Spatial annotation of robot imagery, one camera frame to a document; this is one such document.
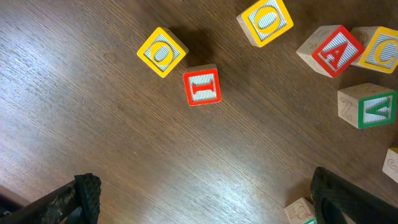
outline black object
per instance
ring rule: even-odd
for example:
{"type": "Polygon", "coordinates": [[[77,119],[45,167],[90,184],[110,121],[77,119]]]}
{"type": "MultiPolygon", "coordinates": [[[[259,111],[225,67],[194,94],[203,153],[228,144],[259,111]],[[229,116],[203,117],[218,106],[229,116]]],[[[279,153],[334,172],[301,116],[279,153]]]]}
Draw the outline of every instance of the black object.
{"type": "Polygon", "coordinates": [[[318,224],[347,224],[343,213],[357,224],[398,223],[398,208],[318,167],[311,182],[318,224]]]}
{"type": "Polygon", "coordinates": [[[0,224],[53,224],[66,217],[67,224],[97,224],[100,187],[99,177],[76,175],[74,181],[0,219],[0,224]]]}

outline toy block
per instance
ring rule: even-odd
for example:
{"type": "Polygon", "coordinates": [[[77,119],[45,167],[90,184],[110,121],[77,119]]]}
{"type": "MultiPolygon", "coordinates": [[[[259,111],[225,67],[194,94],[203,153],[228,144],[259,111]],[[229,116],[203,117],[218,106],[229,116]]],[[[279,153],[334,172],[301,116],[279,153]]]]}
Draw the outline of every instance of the toy block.
{"type": "Polygon", "coordinates": [[[260,0],[236,18],[250,43],[263,47],[293,27],[282,0],[260,0]]]}
{"type": "Polygon", "coordinates": [[[388,149],[383,172],[398,183],[398,147],[388,149]]]}
{"type": "Polygon", "coordinates": [[[290,224],[317,224],[315,209],[305,198],[300,198],[285,208],[290,224]]]}
{"type": "Polygon", "coordinates": [[[157,28],[137,55],[164,78],[186,56],[188,48],[168,28],[157,28]]]}
{"type": "Polygon", "coordinates": [[[190,106],[221,101],[220,83],[215,64],[187,68],[183,79],[190,106]]]}
{"type": "Polygon", "coordinates": [[[398,31],[385,27],[357,27],[351,34],[365,47],[353,65],[392,73],[398,65],[398,31]]]}
{"type": "Polygon", "coordinates": [[[314,71],[331,78],[363,52],[364,47],[341,25],[319,27],[296,51],[314,71]]]}
{"type": "Polygon", "coordinates": [[[365,83],[337,92],[338,116],[356,128],[391,124],[396,117],[397,92],[365,83]]]}

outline yellow border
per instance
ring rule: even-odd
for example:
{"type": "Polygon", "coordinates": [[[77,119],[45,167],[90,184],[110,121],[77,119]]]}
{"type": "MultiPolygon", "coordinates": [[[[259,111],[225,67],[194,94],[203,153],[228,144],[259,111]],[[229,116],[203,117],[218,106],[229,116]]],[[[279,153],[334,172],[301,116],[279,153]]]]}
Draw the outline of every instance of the yellow border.
{"type": "Polygon", "coordinates": [[[149,36],[149,38],[145,41],[145,43],[142,45],[142,47],[138,50],[137,52],[137,56],[139,58],[141,58],[141,60],[143,60],[148,66],[150,66],[151,69],[153,69],[153,71],[155,71],[160,77],[164,78],[166,77],[166,75],[168,75],[171,70],[173,70],[173,68],[181,61],[181,59],[183,59],[186,56],[186,52],[184,51],[184,49],[182,49],[177,43],[176,41],[173,40],[173,38],[171,38],[171,36],[169,36],[166,31],[164,31],[161,27],[156,28],[156,30],[149,36]],[[149,60],[145,55],[145,51],[154,43],[155,39],[162,34],[172,45],[173,47],[175,47],[179,52],[180,55],[169,65],[169,67],[167,67],[167,69],[162,72],[156,65],[154,62],[152,62],[151,60],[149,60]]]}
{"type": "Polygon", "coordinates": [[[265,3],[269,2],[269,1],[270,0],[260,0],[242,13],[243,21],[246,23],[246,26],[249,28],[250,33],[254,37],[254,40],[256,41],[256,43],[259,47],[265,46],[266,44],[268,44],[269,42],[273,41],[275,38],[277,38],[278,36],[280,36],[281,34],[286,32],[288,29],[293,27],[293,20],[290,17],[290,14],[287,11],[284,2],[282,0],[275,0],[276,4],[279,6],[281,14],[285,17],[286,26],[281,28],[280,30],[278,30],[276,33],[272,34],[266,40],[261,41],[255,28],[253,27],[253,25],[251,24],[251,22],[249,20],[249,16],[250,16],[250,14],[252,14],[254,11],[259,9],[261,6],[263,6],[265,3]]]}
{"type": "Polygon", "coordinates": [[[366,68],[370,68],[370,69],[373,69],[376,71],[391,74],[394,71],[394,69],[396,68],[396,66],[398,65],[398,60],[396,60],[396,62],[392,65],[391,68],[384,68],[382,66],[377,66],[377,65],[373,65],[373,64],[365,62],[366,59],[368,58],[369,54],[371,53],[372,48],[374,47],[374,44],[376,43],[377,38],[380,36],[380,34],[389,35],[391,37],[398,38],[398,31],[396,31],[396,30],[388,29],[385,27],[377,28],[377,30],[373,34],[371,41],[368,44],[368,47],[366,47],[365,51],[363,52],[363,56],[361,57],[359,64],[366,68]]]}

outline wooden surface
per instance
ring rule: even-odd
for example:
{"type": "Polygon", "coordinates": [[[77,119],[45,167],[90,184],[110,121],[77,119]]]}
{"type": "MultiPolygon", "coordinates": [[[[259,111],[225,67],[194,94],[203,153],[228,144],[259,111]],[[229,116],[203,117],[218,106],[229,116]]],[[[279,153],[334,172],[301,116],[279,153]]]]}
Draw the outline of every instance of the wooden surface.
{"type": "Polygon", "coordinates": [[[288,223],[324,166],[398,206],[382,172],[397,122],[357,130],[337,90],[386,75],[350,66],[333,80],[295,51],[319,27],[398,29],[398,2],[285,0],[294,27],[251,46],[247,0],[0,0],[0,185],[33,201],[92,172],[100,223],[288,223]],[[157,27],[189,54],[165,78],[136,52],[157,27]],[[182,73],[216,63],[223,101],[189,107],[182,73]]]}

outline striped block face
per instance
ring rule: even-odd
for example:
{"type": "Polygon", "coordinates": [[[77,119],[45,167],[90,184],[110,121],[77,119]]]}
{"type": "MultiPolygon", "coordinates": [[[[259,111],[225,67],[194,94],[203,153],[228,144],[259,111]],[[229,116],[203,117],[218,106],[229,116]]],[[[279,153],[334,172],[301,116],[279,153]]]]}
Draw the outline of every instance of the striped block face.
{"type": "Polygon", "coordinates": [[[263,47],[293,27],[282,0],[260,0],[238,16],[252,45],[263,47]]]}
{"type": "Polygon", "coordinates": [[[217,68],[187,72],[183,79],[190,106],[221,101],[217,68]]]}
{"type": "Polygon", "coordinates": [[[397,92],[361,99],[358,105],[358,128],[391,124],[396,117],[397,92]]]}
{"type": "Polygon", "coordinates": [[[171,31],[159,27],[138,50],[137,55],[164,78],[187,53],[186,46],[171,31]]]}
{"type": "Polygon", "coordinates": [[[364,47],[339,26],[312,53],[313,59],[331,76],[337,77],[364,52],[364,47]]]}
{"type": "Polygon", "coordinates": [[[358,65],[392,73],[398,65],[398,31],[379,27],[371,36],[358,65]]]}

